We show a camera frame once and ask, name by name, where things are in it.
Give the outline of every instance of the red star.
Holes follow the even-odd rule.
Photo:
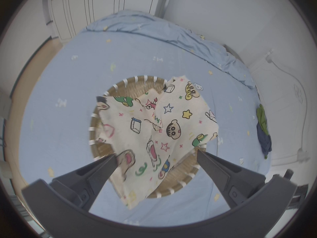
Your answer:
[[[162,144],[161,150],[164,150],[165,152],[167,152],[167,150],[169,149],[169,147],[167,146],[168,143],[166,144],[161,143],[161,144]]]

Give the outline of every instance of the cartoon print cloth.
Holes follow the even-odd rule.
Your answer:
[[[194,147],[218,133],[218,124],[199,90],[173,77],[164,91],[142,96],[97,97],[103,125],[96,140],[112,145],[118,168],[110,180],[129,209],[151,194],[167,172]]]

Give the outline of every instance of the dark blue cloth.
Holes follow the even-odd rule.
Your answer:
[[[271,136],[266,135],[264,131],[261,128],[261,125],[258,123],[256,125],[257,133],[258,133],[258,138],[259,142],[262,148],[262,152],[264,156],[268,155],[268,152],[272,151],[272,142],[271,142]]]

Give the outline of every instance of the white wall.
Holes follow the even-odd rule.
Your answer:
[[[28,59],[49,37],[42,0],[28,0],[0,44],[0,88],[5,93],[10,94]]]
[[[309,112],[317,109],[317,48],[302,18],[288,0],[170,0],[164,18],[226,44],[249,66],[273,49],[272,58],[296,71],[310,97]],[[304,146],[311,159],[292,166],[291,181],[309,184],[317,176],[317,121],[308,120]],[[272,170],[284,175],[286,167]],[[295,214],[288,210],[267,237],[273,237]]]

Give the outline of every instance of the blue bed sheet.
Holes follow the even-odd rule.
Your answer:
[[[218,139],[207,144],[207,151],[252,171],[268,172],[270,155],[264,159],[256,132],[260,102],[248,69],[217,43],[150,15],[123,11],[84,29],[42,73],[21,127],[19,165],[24,179],[51,182],[53,175],[91,163],[88,128],[95,97],[137,75],[186,75],[202,86],[200,93],[219,124]],[[126,224],[174,226],[227,210],[217,187],[200,169],[180,191],[145,199],[133,210],[106,182],[90,212]]]

